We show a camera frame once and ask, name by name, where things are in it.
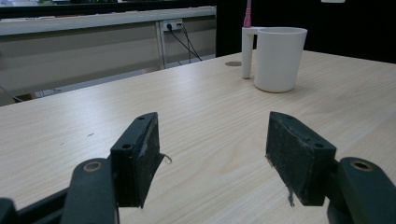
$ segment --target light wood tabletop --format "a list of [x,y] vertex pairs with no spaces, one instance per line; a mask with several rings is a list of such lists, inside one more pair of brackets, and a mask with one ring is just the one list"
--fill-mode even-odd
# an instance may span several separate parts
[[374,162],[396,183],[396,64],[305,51],[295,89],[269,93],[232,61],[241,55],[0,107],[0,197],[21,209],[68,187],[79,163],[106,158],[153,111],[173,162],[160,165],[143,209],[120,210],[121,223],[328,223],[328,201],[290,207],[265,159],[270,111],[319,133],[337,160]]

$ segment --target white mug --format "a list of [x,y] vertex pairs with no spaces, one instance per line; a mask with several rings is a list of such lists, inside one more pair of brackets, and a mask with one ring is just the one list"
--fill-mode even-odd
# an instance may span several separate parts
[[257,35],[254,85],[262,91],[294,88],[307,30],[294,27],[242,28],[242,78],[250,78],[254,35]]

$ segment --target power outlet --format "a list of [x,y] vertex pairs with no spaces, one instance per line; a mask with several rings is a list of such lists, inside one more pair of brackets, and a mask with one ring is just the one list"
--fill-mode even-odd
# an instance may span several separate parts
[[173,20],[163,21],[163,30],[164,31],[169,31],[168,24],[171,24],[173,31],[180,30],[181,27],[178,26],[178,24],[183,24],[183,20],[182,19],[173,19]]

